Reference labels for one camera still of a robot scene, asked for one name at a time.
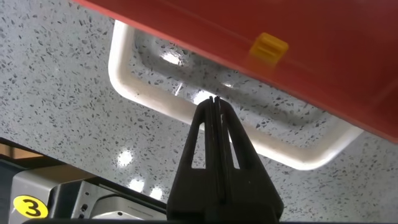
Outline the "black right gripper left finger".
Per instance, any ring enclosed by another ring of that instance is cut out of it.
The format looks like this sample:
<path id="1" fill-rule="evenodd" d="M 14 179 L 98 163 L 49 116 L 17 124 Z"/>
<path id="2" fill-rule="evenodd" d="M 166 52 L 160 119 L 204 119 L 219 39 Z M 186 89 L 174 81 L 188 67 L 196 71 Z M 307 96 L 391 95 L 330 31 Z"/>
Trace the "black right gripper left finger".
<path id="1" fill-rule="evenodd" d="M 205 168 L 192 167 L 200 125 L 205 125 Z M 207 211 L 220 201 L 219 162 L 213 98 L 196 108 L 167 201 L 168 220 L 205 220 Z"/>

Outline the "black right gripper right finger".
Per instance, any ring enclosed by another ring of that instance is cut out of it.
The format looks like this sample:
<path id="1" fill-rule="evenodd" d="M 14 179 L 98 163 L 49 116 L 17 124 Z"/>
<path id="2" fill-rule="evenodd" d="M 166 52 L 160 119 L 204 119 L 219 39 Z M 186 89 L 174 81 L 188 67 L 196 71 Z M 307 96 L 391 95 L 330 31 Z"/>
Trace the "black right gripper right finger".
<path id="1" fill-rule="evenodd" d="M 220 218 L 277 222 L 284 204 L 232 106 L 215 98 L 223 193 Z"/>

